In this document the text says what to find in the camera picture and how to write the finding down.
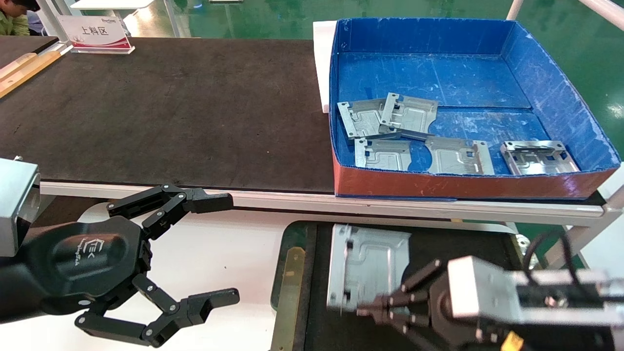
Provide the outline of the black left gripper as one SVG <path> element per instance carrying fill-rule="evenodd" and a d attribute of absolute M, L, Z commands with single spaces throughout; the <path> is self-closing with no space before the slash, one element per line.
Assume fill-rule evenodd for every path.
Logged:
<path fill-rule="evenodd" d="M 71 222 L 45 227 L 28 239 L 28 267 L 33 276 L 38 309 L 67 315 L 88 309 L 75 326 L 92 337 L 161 347 L 183 328 L 205 324 L 210 313 L 240 302 L 236 288 L 205 292 L 174 301 L 145 274 L 156 240 L 188 213 L 218 213 L 234 209 L 229 193 L 207 194 L 201 188 L 164 184 L 107 206 L 102 222 Z M 139 225 L 130 220 L 149 213 Z M 148 325 L 105 317 L 136 292 L 161 314 Z"/>

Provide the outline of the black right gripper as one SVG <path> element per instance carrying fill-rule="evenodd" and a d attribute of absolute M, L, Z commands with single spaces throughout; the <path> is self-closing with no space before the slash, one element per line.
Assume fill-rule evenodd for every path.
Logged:
<path fill-rule="evenodd" d="M 393 309 L 407 307 L 430 297 L 430 327 L 436 342 L 448 349 L 499 349 L 507 336 L 508 329 L 493 320 L 482 317 L 454 317 L 448 278 L 438 277 L 443 270 L 443 261 L 435 259 L 412 274 L 397 289 L 379 294 L 366 304 L 357 305 L 361 317 L 372 318 L 377 325 L 389 325 L 410 340 L 419 351 L 438 351 L 439 347 L 421 335 L 418 328 L 429 328 L 429 318 L 425 315 L 401 314 Z"/>

